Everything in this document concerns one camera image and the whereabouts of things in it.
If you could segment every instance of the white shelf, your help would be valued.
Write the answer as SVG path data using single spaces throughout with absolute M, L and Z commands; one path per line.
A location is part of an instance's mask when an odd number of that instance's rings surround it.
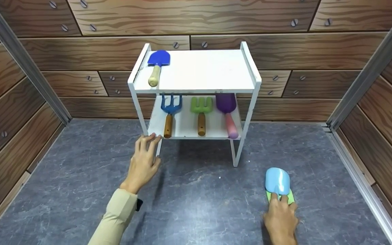
M 153 67 L 148 51 L 134 81 L 136 93 L 252 93 L 254 75 L 241 49 L 168 51 L 170 65 L 161 68 L 159 85 L 148 84 Z
M 190 101 L 192 96 L 182 97 L 181 110 L 173 116 L 172 136 L 170 139 L 176 140 L 226 140 L 228 138 L 225 127 L 225 116 L 216 108 L 216 98 L 213 98 L 213 111 L 205 114 L 206 135 L 197 134 L 198 114 L 190 112 Z M 164 134 L 164 124 L 167 113 L 161 109 L 162 97 L 157 96 L 154 108 L 152 109 L 151 119 L 149 121 L 148 134 Z M 170 96 L 166 96 L 165 104 L 170 104 Z M 174 104 L 179 104 L 179 96 L 174 96 Z M 238 131 L 238 138 L 241 138 L 243 130 L 241 128 L 241 118 L 238 107 L 231 113 L 235 126 Z

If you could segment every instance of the gray marble floor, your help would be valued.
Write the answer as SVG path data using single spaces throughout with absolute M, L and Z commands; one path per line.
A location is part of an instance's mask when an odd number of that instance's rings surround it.
M 126 175 L 138 121 L 73 120 L 0 220 L 0 245 L 85 245 Z M 321 127 L 252 124 L 233 168 L 228 141 L 165 141 L 126 245 L 267 245 L 265 171 L 290 174 L 300 245 L 387 245 Z

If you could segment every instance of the screw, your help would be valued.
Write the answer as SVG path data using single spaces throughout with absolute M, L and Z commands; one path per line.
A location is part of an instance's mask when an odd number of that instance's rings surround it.
M 57 4 L 54 1 L 49 1 L 49 5 L 51 6 L 51 8 L 56 9 L 57 8 Z
M 291 21 L 291 26 L 292 27 L 297 26 L 297 24 L 299 24 L 299 20 L 298 19 L 294 19 L 294 20 Z
M 329 18 L 325 21 L 325 26 L 330 26 L 332 25 L 332 18 Z
M 83 8 L 87 8 L 87 2 L 85 0 L 81 0 L 80 4 Z

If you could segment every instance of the right hand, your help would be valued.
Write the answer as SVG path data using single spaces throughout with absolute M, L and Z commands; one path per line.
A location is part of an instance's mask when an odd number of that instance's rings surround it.
M 279 201 L 276 193 L 271 194 L 269 211 L 263 218 L 273 245 L 296 245 L 294 231 L 299 223 L 294 215 L 296 209 L 296 203 L 288 205 L 287 196 L 281 196 Z

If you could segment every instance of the toy trowel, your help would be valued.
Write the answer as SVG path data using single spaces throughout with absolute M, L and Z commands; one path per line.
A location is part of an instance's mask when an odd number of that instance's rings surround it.
M 160 78 L 161 67 L 163 65 L 170 65 L 170 54 L 166 50 L 158 50 L 149 56 L 148 65 L 153 65 L 151 77 L 148 79 L 148 84 L 151 87 L 157 87 Z

